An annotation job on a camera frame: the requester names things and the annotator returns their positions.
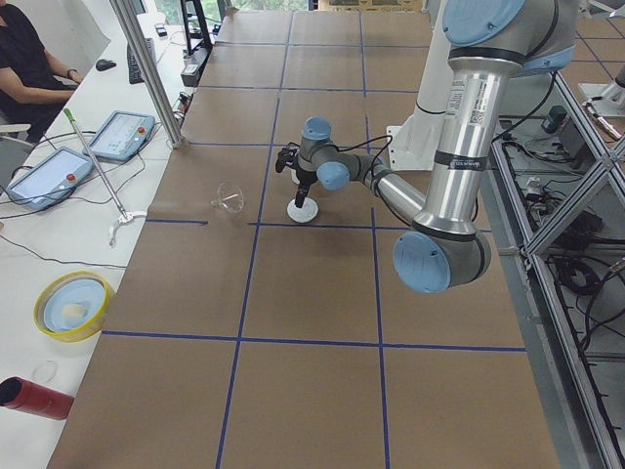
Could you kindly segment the aluminium side rail frame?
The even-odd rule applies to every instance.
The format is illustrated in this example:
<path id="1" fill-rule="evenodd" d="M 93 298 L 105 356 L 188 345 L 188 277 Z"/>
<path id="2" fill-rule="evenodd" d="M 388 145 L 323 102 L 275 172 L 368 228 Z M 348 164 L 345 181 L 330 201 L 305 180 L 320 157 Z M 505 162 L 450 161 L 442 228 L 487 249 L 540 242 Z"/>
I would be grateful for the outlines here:
<path id="1" fill-rule="evenodd" d="M 483 182 L 563 468 L 624 464 L 624 113 L 620 66 L 511 82 Z"/>

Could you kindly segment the yellow tape roll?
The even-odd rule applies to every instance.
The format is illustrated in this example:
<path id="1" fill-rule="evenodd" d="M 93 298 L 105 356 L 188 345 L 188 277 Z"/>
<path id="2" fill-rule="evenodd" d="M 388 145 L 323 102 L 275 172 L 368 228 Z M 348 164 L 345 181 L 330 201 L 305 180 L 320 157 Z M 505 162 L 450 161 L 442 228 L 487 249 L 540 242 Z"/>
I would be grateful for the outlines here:
<path id="1" fill-rule="evenodd" d="M 57 278 L 39 295 L 33 310 L 36 327 L 64 343 L 99 332 L 115 290 L 95 273 L 77 271 Z"/>

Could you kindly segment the far blue teach pendant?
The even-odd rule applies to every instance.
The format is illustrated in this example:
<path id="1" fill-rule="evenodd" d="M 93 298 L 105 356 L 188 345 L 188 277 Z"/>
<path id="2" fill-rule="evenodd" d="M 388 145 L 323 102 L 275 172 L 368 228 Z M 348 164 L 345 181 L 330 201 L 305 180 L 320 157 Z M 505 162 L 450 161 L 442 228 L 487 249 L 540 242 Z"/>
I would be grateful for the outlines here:
<path id="1" fill-rule="evenodd" d="M 155 126 L 152 115 L 114 111 L 89 143 L 100 161 L 124 163 L 137 154 Z"/>

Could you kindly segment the black computer mouse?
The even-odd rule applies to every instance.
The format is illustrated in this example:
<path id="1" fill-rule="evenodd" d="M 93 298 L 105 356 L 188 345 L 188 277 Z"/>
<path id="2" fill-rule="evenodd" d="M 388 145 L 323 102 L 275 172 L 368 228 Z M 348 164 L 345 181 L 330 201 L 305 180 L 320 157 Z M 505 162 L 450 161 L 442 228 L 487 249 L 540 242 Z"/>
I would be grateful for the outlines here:
<path id="1" fill-rule="evenodd" d="M 113 60 L 99 59 L 95 64 L 97 71 L 107 71 L 117 66 L 117 63 Z"/>

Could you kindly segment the white mug lid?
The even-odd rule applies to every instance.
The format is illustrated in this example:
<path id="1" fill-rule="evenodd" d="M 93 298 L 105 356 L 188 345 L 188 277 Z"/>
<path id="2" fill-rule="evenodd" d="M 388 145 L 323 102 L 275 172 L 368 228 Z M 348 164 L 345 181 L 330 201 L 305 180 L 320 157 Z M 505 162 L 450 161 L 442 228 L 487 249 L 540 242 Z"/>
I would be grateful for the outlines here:
<path id="1" fill-rule="evenodd" d="M 292 199 L 287 205 L 287 215 L 295 223 L 306 224 L 314 220 L 318 214 L 317 203 L 306 197 L 302 207 L 296 205 L 296 200 Z"/>

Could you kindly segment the black keyboard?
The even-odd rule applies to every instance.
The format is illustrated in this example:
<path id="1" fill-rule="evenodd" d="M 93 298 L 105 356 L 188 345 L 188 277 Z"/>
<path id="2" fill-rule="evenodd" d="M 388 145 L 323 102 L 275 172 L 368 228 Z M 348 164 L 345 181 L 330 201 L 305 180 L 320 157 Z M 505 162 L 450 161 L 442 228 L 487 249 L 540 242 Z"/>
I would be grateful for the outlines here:
<path id="1" fill-rule="evenodd" d="M 145 39 L 146 47 L 152 58 L 152 61 L 156 63 L 156 54 L 154 48 L 154 41 L 152 38 Z M 127 45 L 126 51 L 127 65 L 128 65 L 128 81 L 131 85 L 143 83 L 144 79 L 137 62 L 135 55 L 133 54 L 132 48 L 130 45 Z"/>

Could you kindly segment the seated person black shirt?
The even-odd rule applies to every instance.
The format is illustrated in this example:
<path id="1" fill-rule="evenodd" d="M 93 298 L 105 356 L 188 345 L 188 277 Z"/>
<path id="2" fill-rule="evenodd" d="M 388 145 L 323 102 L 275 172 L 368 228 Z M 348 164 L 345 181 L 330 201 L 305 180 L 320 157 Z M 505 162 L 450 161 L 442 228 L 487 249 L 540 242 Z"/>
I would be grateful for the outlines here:
<path id="1" fill-rule="evenodd" d="M 30 126 L 30 143 L 41 140 L 82 80 L 48 52 L 19 7 L 1 3 L 1 112 Z"/>

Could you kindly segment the red cylinder tube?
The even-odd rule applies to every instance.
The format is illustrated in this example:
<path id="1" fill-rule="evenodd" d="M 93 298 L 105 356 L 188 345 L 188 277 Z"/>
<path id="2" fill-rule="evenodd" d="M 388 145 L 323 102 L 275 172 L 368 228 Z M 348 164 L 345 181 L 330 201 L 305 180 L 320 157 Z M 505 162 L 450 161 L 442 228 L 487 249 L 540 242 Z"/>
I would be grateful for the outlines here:
<path id="1" fill-rule="evenodd" d="M 1 383 L 1 406 L 54 420 L 68 417 L 74 398 L 21 377 Z"/>

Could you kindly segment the long grabber stick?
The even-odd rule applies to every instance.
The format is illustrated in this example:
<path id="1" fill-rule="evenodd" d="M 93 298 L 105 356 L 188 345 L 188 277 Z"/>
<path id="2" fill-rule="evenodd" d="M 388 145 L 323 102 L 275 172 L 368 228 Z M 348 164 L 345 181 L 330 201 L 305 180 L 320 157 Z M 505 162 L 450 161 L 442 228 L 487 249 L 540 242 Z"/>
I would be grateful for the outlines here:
<path id="1" fill-rule="evenodd" d="M 100 162 L 97 160 L 97 157 L 95 156 L 95 154 L 93 153 L 93 151 L 90 149 L 89 144 L 87 143 L 87 141 L 84 138 L 83 132 L 80 128 L 80 126 L 78 125 L 77 121 L 75 120 L 75 118 L 73 117 L 70 109 L 68 107 L 65 107 L 63 109 L 63 113 L 65 115 L 65 117 L 67 118 L 69 124 L 71 125 L 74 133 L 76 134 L 76 136 L 78 137 L 80 143 L 82 144 L 83 148 L 85 151 L 87 151 L 87 155 L 90 157 L 90 159 L 92 160 L 92 162 L 95 165 L 95 168 L 98 172 L 98 174 L 100 175 L 102 181 L 104 182 L 104 186 L 107 189 L 107 191 L 109 192 L 110 196 L 112 197 L 112 200 L 119 212 L 119 217 L 117 218 L 116 221 L 114 221 L 112 223 L 112 225 L 110 226 L 109 230 L 108 230 L 108 244 L 111 248 L 114 247 L 115 242 L 116 242 L 116 233 L 118 231 L 118 229 L 121 226 L 125 226 L 128 224 L 131 224 L 135 219 L 140 219 L 140 218 L 147 218 L 147 212 L 138 210 L 138 211 L 128 211 L 125 206 L 123 205 L 123 203 L 121 202 L 120 198 L 118 197 L 115 189 L 113 188 L 111 182 L 109 181 L 106 173 L 104 172 Z"/>

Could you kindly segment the near blue teach pendant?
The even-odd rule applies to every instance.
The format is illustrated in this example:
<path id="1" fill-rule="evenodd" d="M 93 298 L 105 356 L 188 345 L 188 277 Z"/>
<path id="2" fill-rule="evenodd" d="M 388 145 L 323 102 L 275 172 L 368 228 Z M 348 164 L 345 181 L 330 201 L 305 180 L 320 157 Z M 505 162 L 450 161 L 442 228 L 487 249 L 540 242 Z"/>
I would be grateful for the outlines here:
<path id="1" fill-rule="evenodd" d="M 89 156 L 61 147 L 12 182 L 6 194 L 15 204 L 47 209 L 70 196 L 94 167 Z"/>

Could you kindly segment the blue teach pendant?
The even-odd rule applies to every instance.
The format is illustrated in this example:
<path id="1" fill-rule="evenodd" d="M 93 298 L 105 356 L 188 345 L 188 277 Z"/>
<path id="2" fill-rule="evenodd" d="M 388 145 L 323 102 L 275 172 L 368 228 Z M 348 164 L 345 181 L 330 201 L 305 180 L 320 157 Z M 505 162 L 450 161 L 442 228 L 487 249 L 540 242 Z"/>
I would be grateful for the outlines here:
<path id="1" fill-rule="evenodd" d="M 155 126 L 152 115 L 114 111 L 89 143 L 100 161 L 124 163 L 137 154 Z"/>
<path id="2" fill-rule="evenodd" d="M 70 196 L 94 167 L 89 156 L 61 147 L 12 182 L 6 194 L 15 204 L 47 209 Z"/>

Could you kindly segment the aluminium frame post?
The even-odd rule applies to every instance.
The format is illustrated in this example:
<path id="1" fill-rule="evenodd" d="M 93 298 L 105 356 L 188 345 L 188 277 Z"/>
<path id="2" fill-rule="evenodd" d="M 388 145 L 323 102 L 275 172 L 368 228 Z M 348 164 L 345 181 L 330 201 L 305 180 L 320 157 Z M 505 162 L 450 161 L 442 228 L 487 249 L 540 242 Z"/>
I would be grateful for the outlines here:
<path id="1" fill-rule="evenodd" d="M 170 107 L 156 64 L 146 45 L 132 2 L 127 0 L 110 0 L 109 3 L 137 60 L 148 93 L 166 131 L 171 147 L 173 149 L 179 148 L 185 139 Z"/>

